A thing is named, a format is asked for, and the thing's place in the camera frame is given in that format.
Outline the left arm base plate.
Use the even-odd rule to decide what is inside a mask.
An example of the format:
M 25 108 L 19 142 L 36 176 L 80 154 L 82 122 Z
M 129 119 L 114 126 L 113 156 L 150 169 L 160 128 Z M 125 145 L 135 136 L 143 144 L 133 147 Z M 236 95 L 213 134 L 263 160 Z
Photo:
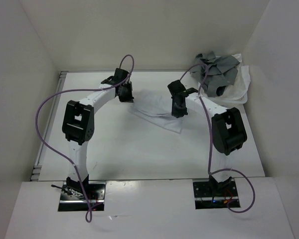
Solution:
M 63 182 L 62 187 L 53 185 L 61 190 L 58 211 L 59 212 L 78 212 L 87 211 L 88 204 L 82 193 L 76 192 L 66 186 Z M 87 197 L 92 211 L 104 211 L 105 206 L 106 182 L 90 181 L 87 189 Z

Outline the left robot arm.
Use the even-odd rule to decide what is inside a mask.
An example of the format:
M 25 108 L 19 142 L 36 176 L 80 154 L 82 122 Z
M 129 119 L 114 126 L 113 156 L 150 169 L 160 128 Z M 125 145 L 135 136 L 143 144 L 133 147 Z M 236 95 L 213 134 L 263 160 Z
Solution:
M 70 100 L 65 109 L 62 132 L 68 141 L 69 158 L 73 168 L 69 171 L 66 185 L 76 198 L 84 199 L 89 194 L 87 170 L 87 147 L 95 131 L 95 113 L 115 97 L 120 102 L 133 102 L 132 83 L 129 72 L 117 68 L 114 75 L 100 84 L 100 90 L 79 101 Z

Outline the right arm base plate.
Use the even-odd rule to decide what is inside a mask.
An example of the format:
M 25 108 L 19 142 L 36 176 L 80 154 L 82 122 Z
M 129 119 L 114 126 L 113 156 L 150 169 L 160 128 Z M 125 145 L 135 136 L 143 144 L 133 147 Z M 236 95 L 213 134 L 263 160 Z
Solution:
M 233 178 L 217 183 L 211 177 L 209 179 L 195 180 L 192 182 L 195 209 L 222 209 L 240 208 L 238 191 Z

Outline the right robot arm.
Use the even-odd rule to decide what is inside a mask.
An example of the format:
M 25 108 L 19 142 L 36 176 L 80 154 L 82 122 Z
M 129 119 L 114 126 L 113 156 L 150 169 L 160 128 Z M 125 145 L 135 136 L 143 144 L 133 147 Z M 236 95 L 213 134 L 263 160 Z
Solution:
M 171 93 L 171 115 L 181 118 L 191 109 L 206 116 L 209 135 L 209 149 L 216 149 L 219 153 L 228 156 L 231 152 L 240 149 L 247 141 L 247 133 L 242 121 L 241 113 L 237 108 L 228 109 L 199 95 L 194 88 L 186 89 L 180 80 L 171 82 L 167 86 Z

